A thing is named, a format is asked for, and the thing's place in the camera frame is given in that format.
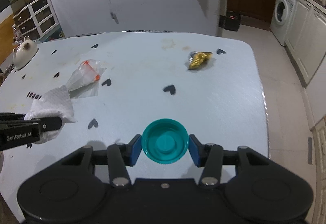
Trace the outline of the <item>teal plastic lid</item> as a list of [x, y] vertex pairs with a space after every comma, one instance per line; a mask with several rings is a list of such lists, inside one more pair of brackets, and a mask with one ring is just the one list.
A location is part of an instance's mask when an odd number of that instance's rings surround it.
[[189, 134], [173, 119], [159, 119], [149, 124], [141, 136], [146, 156], [159, 164], [172, 164], [188, 150]]

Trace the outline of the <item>white paper towel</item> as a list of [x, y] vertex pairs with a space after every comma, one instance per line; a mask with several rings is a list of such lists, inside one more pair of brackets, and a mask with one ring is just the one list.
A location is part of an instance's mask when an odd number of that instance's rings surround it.
[[59, 117], [63, 125], [76, 122], [72, 101], [65, 85], [51, 89], [43, 94], [39, 100], [34, 99], [24, 120], [45, 117]]

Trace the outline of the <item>clear plastic bag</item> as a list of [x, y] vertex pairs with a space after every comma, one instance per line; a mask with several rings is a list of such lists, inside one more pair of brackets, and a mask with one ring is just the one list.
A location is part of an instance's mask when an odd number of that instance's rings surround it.
[[106, 68], [100, 61], [86, 60], [81, 62], [66, 83], [71, 99], [87, 98], [98, 95], [99, 83]]

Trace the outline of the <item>gold foil wrapper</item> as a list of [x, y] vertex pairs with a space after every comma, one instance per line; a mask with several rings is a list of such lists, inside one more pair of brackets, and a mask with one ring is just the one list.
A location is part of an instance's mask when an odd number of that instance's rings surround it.
[[205, 65], [212, 57], [212, 52], [191, 52], [188, 58], [188, 69], [196, 70]]

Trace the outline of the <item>white cat-shaped teapot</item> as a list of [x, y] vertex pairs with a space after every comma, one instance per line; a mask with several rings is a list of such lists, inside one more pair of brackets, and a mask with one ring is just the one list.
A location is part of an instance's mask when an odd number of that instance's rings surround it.
[[25, 37], [19, 47], [13, 49], [13, 64], [20, 70], [25, 67], [38, 52], [38, 47], [34, 41]]

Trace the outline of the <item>white drawer cabinet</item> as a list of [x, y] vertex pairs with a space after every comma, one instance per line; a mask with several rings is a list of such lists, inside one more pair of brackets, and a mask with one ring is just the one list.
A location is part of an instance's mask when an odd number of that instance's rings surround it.
[[34, 0], [16, 13], [13, 20], [22, 36], [33, 41], [47, 42], [62, 32], [51, 0]]

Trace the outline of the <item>black box on floor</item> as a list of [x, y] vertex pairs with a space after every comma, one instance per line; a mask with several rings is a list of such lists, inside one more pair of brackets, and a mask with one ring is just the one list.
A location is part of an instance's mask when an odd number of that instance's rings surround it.
[[241, 16], [235, 11], [227, 11], [224, 22], [224, 29], [229, 31], [238, 31], [241, 24]]

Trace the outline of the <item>white kitchen cabinets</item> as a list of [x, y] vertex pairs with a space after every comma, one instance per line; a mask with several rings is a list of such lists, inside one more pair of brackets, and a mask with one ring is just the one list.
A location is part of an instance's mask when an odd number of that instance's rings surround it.
[[313, 0], [296, 0], [285, 44], [303, 87], [325, 58], [325, 8]]

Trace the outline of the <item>white washing machine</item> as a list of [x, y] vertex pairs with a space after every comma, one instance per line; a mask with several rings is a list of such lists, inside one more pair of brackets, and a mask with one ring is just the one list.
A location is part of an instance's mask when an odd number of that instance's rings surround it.
[[275, 1], [270, 29], [281, 46], [285, 46], [285, 39], [295, 6], [296, 0]]

